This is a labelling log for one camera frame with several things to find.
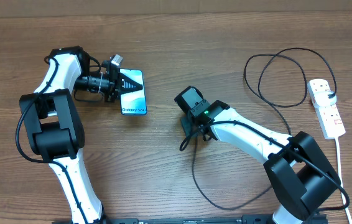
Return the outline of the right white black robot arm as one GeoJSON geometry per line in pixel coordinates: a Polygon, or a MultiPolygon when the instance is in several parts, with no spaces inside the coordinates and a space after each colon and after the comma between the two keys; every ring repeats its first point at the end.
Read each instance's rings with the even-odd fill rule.
{"type": "Polygon", "coordinates": [[[345,201],[333,211],[349,207],[350,199],[339,175],[314,138],[299,132],[295,136],[271,131],[241,116],[230,105],[216,100],[209,103],[193,86],[175,97],[185,113],[182,126],[184,151],[192,137],[209,139],[238,147],[264,166],[271,187],[280,203],[272,223],[304,223],[324,211],[323,203],[339,190],[345,201]]]}

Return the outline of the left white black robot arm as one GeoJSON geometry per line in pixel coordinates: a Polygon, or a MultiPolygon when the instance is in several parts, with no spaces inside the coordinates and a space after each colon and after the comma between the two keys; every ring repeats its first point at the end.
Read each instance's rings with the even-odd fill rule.
{"type": "Polygon", "coordinates": [[[80,46],[53,49],[44,60],[49,69],[43,82],[19,100],[17,150],[54,171],[70,206],[70,223],[113,223],[86,170],[85,132],[74,102],[77,91],[98,93],[105,102],[119,100],[123,115],[145,115],[143,72],[121,68],[118,54],[99,62],[80,46]]]}

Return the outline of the blue Galaxy smartphone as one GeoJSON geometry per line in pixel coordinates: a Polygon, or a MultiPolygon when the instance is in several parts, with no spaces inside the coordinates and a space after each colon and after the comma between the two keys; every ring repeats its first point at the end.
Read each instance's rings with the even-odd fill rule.
{"type": "MultiPolygon", "coordinates": [[[[142,72],[141,70],[120,69],[120,72],[142,72]]],[[[135,92],[121,92],[121,113],[123,115],[146,115],[147,104],[145,89],[135,92]]]]}

